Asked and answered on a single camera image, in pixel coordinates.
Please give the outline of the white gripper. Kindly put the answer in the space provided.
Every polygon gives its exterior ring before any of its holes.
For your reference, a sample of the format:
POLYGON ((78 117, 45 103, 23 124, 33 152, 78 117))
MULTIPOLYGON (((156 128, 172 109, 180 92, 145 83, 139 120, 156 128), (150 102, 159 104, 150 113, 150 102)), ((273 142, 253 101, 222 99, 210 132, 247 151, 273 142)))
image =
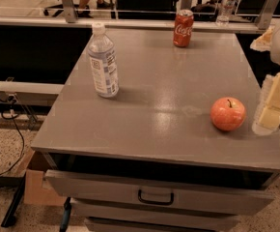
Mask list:
MULTIPOLYGON (((274 29, 268 28, 252 42, 250 48, 256 51, 270 51, 272 62, 280 65, 280 18, 274 29)), ((259 103, 254 114, 252 131, 258 135, 269 135, 280 126, 280 72, 267 75, 261 89, 259 103)))

